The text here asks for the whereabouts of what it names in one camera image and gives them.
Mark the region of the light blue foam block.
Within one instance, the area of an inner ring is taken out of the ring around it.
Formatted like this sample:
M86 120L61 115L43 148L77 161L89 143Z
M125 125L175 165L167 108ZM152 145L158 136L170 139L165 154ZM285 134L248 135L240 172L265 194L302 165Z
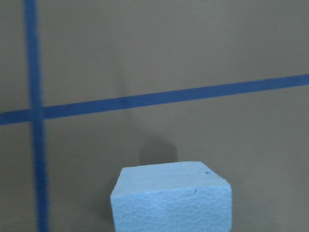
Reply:
M232 229L232 188L198 161L125 167L110 201L117 232Z

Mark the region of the blue tape line lengthwise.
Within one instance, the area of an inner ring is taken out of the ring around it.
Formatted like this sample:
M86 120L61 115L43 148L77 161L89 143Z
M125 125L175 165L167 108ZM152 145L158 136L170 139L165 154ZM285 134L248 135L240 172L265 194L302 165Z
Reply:
M35 180L37 231L49 230L48 178L45 159L42 79L38 36L38 16L35 0L24 1L25 35L27 48L30 123Z

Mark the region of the blue tape line crosswise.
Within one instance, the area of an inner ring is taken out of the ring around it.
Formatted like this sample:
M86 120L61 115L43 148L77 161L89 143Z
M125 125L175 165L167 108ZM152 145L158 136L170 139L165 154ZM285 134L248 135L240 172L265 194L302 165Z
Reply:
M43 119L85 115L114 110L137 108L174 102L192 101L229 95L238 95L309 84L309 75L271 78L209 87L198 87L167 92L142 94L97 101L86 101L42 108Z

